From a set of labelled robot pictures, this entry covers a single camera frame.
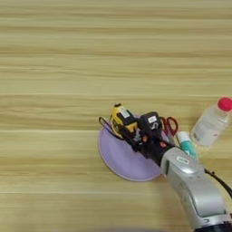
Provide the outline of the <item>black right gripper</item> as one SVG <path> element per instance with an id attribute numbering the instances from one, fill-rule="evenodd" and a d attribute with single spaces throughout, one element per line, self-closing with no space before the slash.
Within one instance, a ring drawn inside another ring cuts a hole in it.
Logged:
<path id="1" fill-rule="evenodd" d="M 143 157 L 154 161 L 160 166 L 164 154 L 174 148 L 174 145 L 164 140 L 161 136 L 148 137 L 148 136 L 137 136 L 138 125 L 131 124 L 128 127 L 125 125 L 118 124 L 117 131 L 119 137 L 125 140 L 133 149 L 137 149 Z"/>

